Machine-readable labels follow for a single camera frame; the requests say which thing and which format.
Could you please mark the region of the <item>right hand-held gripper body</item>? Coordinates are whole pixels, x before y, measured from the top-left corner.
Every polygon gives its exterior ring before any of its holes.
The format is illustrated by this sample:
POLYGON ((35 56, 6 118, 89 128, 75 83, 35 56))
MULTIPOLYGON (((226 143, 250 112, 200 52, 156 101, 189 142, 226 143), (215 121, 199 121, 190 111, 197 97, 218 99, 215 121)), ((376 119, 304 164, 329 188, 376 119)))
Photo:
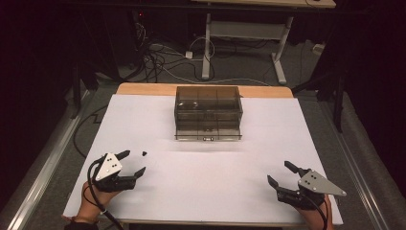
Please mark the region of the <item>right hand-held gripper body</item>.
POLYGON ((290 168, 297 173, 298 190, 293 191, 276 184, 277 199, 302 210, 316 210, 325 200, 325 195, 346 196, 347 193, 312 169, 290 168))

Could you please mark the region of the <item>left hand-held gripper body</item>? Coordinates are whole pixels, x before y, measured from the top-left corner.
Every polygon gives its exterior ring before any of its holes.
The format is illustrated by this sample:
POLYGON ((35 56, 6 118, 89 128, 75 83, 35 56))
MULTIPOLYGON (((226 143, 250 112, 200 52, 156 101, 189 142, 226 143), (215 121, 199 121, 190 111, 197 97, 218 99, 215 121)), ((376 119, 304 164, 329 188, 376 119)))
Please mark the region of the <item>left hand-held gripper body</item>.
POLYGON ((99 161, 92 180, 99 191, 112 193, 132 190, 136 184, 136 178, 131 176, 119 176, 123 165, 114 153, 106 153, 99 161))

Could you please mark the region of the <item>clear brown drawer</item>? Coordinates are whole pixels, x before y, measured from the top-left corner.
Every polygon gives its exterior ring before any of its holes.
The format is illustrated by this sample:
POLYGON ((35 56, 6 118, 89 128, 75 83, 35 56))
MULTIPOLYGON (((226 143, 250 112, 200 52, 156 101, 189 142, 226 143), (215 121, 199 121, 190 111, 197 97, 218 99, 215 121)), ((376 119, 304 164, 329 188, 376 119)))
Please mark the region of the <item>clear brown drawer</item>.
POLYGON ((179 141, 238 141, 241 139, 236 122, 184 122, 176 125, 175 139, 179 141))

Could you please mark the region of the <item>clear brown drawer box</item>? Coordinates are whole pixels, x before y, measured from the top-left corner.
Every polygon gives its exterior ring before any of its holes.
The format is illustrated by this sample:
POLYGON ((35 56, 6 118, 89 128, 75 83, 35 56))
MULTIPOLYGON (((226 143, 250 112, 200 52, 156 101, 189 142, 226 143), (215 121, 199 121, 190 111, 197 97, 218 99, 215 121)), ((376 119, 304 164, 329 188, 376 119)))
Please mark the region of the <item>clear brown drawer box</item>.
POLYGON ((175 126, 184 122, 236 122, 243 109, 237 86, 178 86, 176 89, 175 126))

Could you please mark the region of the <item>person's right hand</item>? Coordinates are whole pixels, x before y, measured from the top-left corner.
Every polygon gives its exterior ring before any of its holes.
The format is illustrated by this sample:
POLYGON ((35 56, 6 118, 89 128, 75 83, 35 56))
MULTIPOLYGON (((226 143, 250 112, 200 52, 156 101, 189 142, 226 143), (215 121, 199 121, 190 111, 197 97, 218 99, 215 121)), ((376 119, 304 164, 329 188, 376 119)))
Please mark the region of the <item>person's right hand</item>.
POLYGON ((309 230, 335 230, 332 223, 332 210, 329 197, 325 195, 325 201, 320 206, 320 210, 327 218, 327 223, 324 222, 322 216, 317 210, 302 210, 297 208, 297 211, 303 217, 304 222, 309 230))

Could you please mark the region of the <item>person's left hand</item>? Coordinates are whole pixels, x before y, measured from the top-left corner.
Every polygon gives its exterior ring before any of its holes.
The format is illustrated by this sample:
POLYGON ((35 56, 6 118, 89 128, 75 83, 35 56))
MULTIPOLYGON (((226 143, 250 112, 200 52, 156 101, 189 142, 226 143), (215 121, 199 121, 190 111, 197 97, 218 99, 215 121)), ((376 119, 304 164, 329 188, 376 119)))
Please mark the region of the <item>person's left hand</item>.
POLYGON ((81 204, 77 216, 97 220, 101 213, 101 209, 97 206, 97 202, 93 198, 93 194, 103 207, 106 207, 109 204, 110 200, 115 196, 115 194, 101 192, 96 187, 92 187, 94 191, 92 194, 90 189, 91 187, 87 182, 82 185, 81 204))

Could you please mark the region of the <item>white table sheet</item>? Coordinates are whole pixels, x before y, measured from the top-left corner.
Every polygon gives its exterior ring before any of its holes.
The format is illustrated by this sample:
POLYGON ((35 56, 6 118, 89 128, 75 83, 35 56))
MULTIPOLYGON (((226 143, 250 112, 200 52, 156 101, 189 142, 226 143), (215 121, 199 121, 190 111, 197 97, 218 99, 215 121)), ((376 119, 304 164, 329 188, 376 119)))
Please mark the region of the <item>white table sheet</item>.
POLYGON ((299 177, 285 161, 324 170, 300 104, 295 99, 241 102, 240 140, 188 142, 174 137, 172 96, 113 96, 85 162, 130 150, 122 173, 146 170, 134 189, 110 202, 112 215, 127 222, 302 224, 267 181, 271 175, 284 188, 296 188, 299 177))

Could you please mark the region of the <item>wooden table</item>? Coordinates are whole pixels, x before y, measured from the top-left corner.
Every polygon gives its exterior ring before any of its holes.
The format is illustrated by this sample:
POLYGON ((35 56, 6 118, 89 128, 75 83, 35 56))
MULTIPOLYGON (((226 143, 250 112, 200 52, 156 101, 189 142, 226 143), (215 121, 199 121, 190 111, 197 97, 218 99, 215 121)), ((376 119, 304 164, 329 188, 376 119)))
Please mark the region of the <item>wooden table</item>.
MULTIPOLYGON (((125 82, 119 85, 118 95, 152 95, 175 96, 179 83, 136 83, 125 82)), ((253 86, 239 85, 239 94, 243 98, 288 98, 293 97, 292 91, 284 86, 253 86)))

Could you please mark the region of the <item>dark metal stand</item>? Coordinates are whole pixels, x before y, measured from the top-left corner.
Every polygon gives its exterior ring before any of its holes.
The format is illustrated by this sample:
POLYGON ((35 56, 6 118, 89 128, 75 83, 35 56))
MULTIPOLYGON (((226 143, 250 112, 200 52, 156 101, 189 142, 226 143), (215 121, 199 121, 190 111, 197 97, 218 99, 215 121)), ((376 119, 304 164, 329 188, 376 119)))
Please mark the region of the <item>dark metal stand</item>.
POLYGON ((318 101, 326 102, 334 100, 332 122, 338 132, 342 132, 342 111, 345 86, 346 71, 338 66, 326 70, 325 73, 316 73, 312 77, 297 86, 291 91, 295 95, 301 91, 314 89, 317 90, 316 98, 318 101))
POLYGON ((96 80, 96 74, 93 66, 87 61, 76 61, 73 65, 73 83, 72 83, 72 92, 73 92, 73 103, 74 103, 74 112, 72 114, 72 119, 78 117, 81 110, 81 86, 90 91, 96 91, 99 87, 99 84, 96 80))

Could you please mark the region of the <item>white desk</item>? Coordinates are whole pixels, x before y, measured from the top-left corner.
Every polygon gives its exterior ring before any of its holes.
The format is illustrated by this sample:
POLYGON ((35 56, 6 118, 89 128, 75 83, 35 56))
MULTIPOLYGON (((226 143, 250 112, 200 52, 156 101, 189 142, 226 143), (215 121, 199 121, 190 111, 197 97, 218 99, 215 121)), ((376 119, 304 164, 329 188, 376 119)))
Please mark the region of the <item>white desk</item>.
MULTIPOLYGON (((206 7, 270 7, 272 10, 332 10, 336 7, 334 0, 192 0, 206 7)), ((294 16, 287 16, 283 22, 258 22, 255 19, 213 19, 213 14, 206 13, 205 41, 202 58, 203 80, 213 75, 211 58, 214 54, 213 36, 226 38, 273 39, 279 42, 277 52, 271 54, 271 61, 279 84, 285 85, 286 78, 282 69, 281 57, 291 30, 294 16)))

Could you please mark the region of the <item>metal floor rail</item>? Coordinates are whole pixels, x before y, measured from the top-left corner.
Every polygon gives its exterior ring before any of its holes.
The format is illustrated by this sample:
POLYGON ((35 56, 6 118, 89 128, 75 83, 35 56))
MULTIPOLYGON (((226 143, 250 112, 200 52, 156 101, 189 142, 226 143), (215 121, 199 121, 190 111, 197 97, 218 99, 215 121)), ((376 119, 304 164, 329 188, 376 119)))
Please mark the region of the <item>metal floor rail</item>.
POLYGON ((79 97, 79 110, 75 109, 73 99, 68 100, 67 110, 2 212, 4 222, 0 230, 24 230, 27 226, 93 96, 94 92, 85 90, 79 97))
POLYGON ((360 197, 364 209, 366 210, 374 230, 389 230, 389 225, 384 219, 381 209, 378 207, 378 203, 375 199, 375 196, 372 192, 372 189, 367 184, 365 176, 361 173, 359 166, 356 164, 355 159, 352 155, 350 147, 344 138, 343 132, 339 132, 336 125, 333 122, 333 117, 331 115, 329 105, 326 102, 320 102, 321 110, 327 118, 329 126, 332 128, 332 131, 335 135, 336 140, 339 143, 341 152, 344 157, 344 162, 349 170, 349 174, 356 188, 358 196, 360 197))

